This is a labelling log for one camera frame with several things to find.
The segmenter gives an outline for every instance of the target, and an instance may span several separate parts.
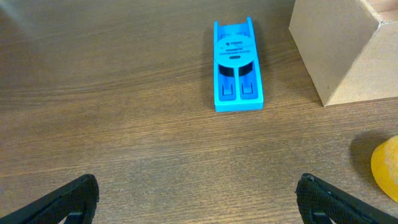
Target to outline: blue plastic device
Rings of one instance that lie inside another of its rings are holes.
[[[264,106],[250,17],[244,24],[214,23],[214,100],[217,112],[261,110]]]

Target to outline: tabletop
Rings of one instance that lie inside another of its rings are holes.
[[[398,99],[324,108],[293,0],[0,1],[0,217],[94,174],[94,223],[300,223],[309,172],[398,217]],[[254,21],[265,104],[216,113],[213,24]]]

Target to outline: circular blue label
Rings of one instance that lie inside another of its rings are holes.
[[[256,57],[256,43],[244,35],[225,37],[214,46],[214,57],[224,67],[242,67]]]

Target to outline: wooden box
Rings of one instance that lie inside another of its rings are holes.
[[[398,96],[398,0],[296,0],[289,29],[323,105]]]

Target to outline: yellow object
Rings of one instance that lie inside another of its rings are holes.
[[[377,184],[390,198],[398,202],[398,136],[376,148],[371,165]]]

